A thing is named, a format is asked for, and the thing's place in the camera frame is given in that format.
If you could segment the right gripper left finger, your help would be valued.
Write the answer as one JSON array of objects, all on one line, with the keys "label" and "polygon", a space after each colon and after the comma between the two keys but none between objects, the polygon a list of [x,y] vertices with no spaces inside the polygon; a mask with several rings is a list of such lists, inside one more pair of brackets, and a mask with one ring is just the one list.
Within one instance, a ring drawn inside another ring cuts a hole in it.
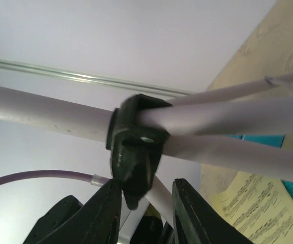
[{"label": "right gripper left finger", "polygon": [[117,243],[122,207],[121,184],[104,184],[85,204],[69,195],[40,217],[27,243]]}]

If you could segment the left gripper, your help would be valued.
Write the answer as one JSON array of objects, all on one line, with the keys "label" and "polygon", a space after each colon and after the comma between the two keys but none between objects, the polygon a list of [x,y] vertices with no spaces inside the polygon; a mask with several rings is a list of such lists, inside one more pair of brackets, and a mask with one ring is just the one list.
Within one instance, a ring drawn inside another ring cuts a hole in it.
[{"label": "left gripper", "polygon": [[143,216],[133,236],[132,244],[173,243],[173,228],[154,216]]}]

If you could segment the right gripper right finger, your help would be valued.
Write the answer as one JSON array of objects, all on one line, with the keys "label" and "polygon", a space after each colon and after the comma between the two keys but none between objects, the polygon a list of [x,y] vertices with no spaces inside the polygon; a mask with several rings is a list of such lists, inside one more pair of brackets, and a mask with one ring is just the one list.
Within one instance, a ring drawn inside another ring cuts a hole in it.
[{"label": "right gripper right finger", "polygon": [[172,200],[175,243],[252,244],[221,218],[184,178],[174,180]]}]

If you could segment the yellow music sheet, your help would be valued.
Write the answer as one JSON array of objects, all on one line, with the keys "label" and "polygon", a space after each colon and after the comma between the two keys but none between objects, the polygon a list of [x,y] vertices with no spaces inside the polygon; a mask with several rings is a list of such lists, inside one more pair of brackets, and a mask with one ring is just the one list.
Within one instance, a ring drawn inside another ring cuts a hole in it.
[{"label": "yellow music sheet", "polygon": [[293,200],[279,179],[239,172],[209,197],[212,208],[253,243],[293,243]]}]

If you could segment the white tripod music stand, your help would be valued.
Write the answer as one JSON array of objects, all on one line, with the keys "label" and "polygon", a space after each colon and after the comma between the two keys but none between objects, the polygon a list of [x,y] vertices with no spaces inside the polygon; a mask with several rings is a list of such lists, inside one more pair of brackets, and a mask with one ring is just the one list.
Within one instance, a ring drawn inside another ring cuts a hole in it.
[{"label": "white tripod music stand", "polygon": [[[164,154],[237,169],[250,153],[232,134],[293,132],[293,73],[171,100],[135,120],[170,134]],[[0,87],[0,120],[105,142],[108,110]]]}]

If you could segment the blue music sheet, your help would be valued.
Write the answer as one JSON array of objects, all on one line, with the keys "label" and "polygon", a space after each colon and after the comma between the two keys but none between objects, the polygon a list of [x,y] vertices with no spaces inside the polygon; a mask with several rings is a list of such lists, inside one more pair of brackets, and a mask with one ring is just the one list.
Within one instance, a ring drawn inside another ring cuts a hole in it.
[{"label": "blue music sheet", "polygon": [[242,146],[250,153],[250,159],[245,165],[237,163],[237,169],[286,181],[286,189],[293,199],[293,151],[281,148],[284,136],[230,135],[230,138],[246,140],[250,146],[249,149]]}]

